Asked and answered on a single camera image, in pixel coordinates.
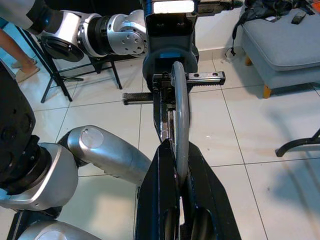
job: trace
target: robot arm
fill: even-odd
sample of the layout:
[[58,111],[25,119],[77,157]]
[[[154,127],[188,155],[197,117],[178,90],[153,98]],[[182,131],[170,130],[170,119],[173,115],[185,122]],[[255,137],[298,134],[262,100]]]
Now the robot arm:
[[84,54],[142,58],[148,52],[144,12],[100,16],[53,10],[44,0],[0,0],[0,17],[41,38],[55,59],[78,62]]

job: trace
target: gray ottoman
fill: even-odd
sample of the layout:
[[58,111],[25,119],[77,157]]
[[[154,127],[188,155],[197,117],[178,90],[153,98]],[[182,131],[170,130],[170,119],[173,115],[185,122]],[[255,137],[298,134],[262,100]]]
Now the gray ottoman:
[[241,45],[261,75],[263,97],[271,89],[320,81],[320,15],[306,15],[291,24],[301,10],[293,9],[272,23],[263,19],[243,25]]

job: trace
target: person's leg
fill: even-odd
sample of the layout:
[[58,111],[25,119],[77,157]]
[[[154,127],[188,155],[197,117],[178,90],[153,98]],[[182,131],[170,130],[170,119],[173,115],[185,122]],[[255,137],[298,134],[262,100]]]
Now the person's leg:
[[0,48],[3,48],[3,50],[21,63],[22,72],[28,74],[37,69],[32,58],[25,54],[19,45],[2,29],[0,29]]

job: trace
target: white wall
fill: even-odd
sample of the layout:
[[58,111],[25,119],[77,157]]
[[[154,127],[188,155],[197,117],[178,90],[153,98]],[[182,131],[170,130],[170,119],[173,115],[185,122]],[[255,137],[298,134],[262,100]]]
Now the white wall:
[[[214,16],[199,17],[195,26],[195,44],[199,51],[229,48],[232,31],[239,20],[241,7]],[[242,27],[238,27],[235,46],[240,45]]]

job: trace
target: floor tile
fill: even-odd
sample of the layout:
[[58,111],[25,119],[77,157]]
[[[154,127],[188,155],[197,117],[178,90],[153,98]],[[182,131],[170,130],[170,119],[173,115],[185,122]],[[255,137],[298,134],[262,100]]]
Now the floor tile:
[[[122,102],[70,107],[65,116],[58,140],[73,128],[94,125],[129,142],[136,148],[139,142],[140,106],[124,106]],[[87,165],[79,169],[80,176],[101,175],[104,172]]]
[[32,134],[40,137],[40,143],[55,143],[67,108],[36,111]]
[[0,239],[7,239],[15,211],[0,206]]
[[212,170],[227,192],[241,239],[267,240],[245,166],[219,166]]
[[226,80],[225,84],[221,86],[222,89],[264,84],[255,67],[245,65],[244,54],[239,53],[227,59],[214,59],[213,63],[217,71],[224,71],[225,73]]
[[268,240],[320,239],[320,159],[247,169]]
[[150,160],[153,160],[159,145],[160,140],[154,125],[153,104],[143,104],[141,108],[139,150]]
[[243,159],[221,90],[190,95],[190,141],[210,166],[242,164]]
[[320,157],[317,146],[297,147],[282,158],[283,144],[310,138],[320,127],[320,98],[311,88],[262,98],[261,86],[223,90],[246,163]]
[[111,69],[100,74],[90,74],[79,82],[74,92],[71,106],[121,101],[123,93],[142,91],[142,59],[115,63],[123,89],[118,89],[116,78]]
[[[32,109],[39,111],[68,107],[70,102],[60,87],[51,88],[45,102],[41,103],[41,99],[50,80],[50,75],[40,63],[38,63],[38,67],[41,69],[40,72],[19,84],[21,91],[29,101]],[[72,97],[77,83],[66,82],[65,85]]]
[[59,221],[106,240],[132,240],[136,185],[111,176],[80,177]]

